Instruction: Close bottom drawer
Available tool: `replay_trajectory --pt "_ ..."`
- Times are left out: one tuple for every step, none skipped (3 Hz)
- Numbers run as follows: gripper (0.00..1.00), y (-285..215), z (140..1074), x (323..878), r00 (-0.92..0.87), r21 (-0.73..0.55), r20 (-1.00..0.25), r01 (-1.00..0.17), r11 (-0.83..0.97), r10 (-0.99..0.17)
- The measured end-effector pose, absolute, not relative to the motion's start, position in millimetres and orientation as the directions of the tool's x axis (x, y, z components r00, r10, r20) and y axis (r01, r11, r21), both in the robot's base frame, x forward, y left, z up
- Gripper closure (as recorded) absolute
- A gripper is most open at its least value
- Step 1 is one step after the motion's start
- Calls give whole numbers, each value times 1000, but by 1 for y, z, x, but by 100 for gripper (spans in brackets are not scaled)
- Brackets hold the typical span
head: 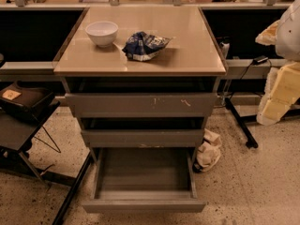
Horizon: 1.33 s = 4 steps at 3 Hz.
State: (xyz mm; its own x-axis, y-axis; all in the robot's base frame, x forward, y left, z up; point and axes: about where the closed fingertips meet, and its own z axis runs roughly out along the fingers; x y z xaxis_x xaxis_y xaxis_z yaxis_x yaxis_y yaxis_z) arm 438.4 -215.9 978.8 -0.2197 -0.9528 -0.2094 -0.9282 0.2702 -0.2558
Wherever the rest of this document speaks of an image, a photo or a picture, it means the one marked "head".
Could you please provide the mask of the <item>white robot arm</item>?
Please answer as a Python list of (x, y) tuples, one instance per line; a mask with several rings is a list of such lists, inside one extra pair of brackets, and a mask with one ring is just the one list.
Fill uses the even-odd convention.
[(276, 54), (286, 59), (283, 67), (270, 68), (259, 105), (256, 120), (269, 126), (278, 122), (300, 98), (300, 0), (294, 0), (255, 41), (274, 45)]

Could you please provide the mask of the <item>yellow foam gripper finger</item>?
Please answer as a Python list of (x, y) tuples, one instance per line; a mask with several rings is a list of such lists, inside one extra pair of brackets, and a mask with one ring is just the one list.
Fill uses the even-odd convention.
[(264, 126), (275, 124), (299, 98), (300, 63), (288, 61), (281, 68), (272, 67), (267, 75), (257, 122)]

